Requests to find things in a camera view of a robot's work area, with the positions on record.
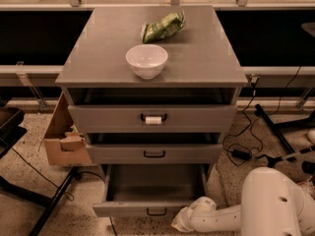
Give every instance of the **white label on drawer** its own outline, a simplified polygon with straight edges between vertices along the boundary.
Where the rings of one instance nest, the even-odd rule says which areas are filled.
[[[146,124],[148,125],[158,125],[161,124],[161,116],[147,116]]]

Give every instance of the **drawer handle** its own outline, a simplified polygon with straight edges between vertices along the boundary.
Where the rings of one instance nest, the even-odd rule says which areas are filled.
[[[150,212],[149,209],[147,208],[147,215],[148,216],[165,216],[167,214],[167,208],[164,209],[164,212]]]
[[[161,158],[161,157],[165,157],[165,150],[163,151],[144,151],[144,157],[147,158]]]
[[[167,114],[162,115],[154,115],[154,116],[146,116],[144,114],[141,114],[140,116],[141,120],[145,122],[148,125],[158,125],[161,124],[161,122],[164,122],[167,118]]]

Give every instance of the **cabinet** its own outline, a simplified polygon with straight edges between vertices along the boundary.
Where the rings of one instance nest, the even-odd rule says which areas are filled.
[[[181,10],[186,28],[156,43],[165,69],[140,79],[125,54],[141,44],[142,23]],[[96,214],[155,216],[207,195],[247,80],[212,6],[135,6],[95,8],[56,84],[104,173]]]

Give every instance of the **black panel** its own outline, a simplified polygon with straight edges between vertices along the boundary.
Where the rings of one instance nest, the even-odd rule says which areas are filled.
[[[1,11],[0,65],[63,65],[92,11]]]
[[[314,66],[315,10],[217,11],[241,66]]]

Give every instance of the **drawer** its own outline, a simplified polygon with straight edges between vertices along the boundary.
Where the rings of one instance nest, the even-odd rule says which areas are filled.
[[[99,217],[175,215],[208,195],[200,164],[118,164],[103,169],[103,199],[94,204]]]
[[[227,132],[234,105],[70,106],[80,132]]]
[[[88,145],[87,150],[95,164],[216,163],[222,145]]]

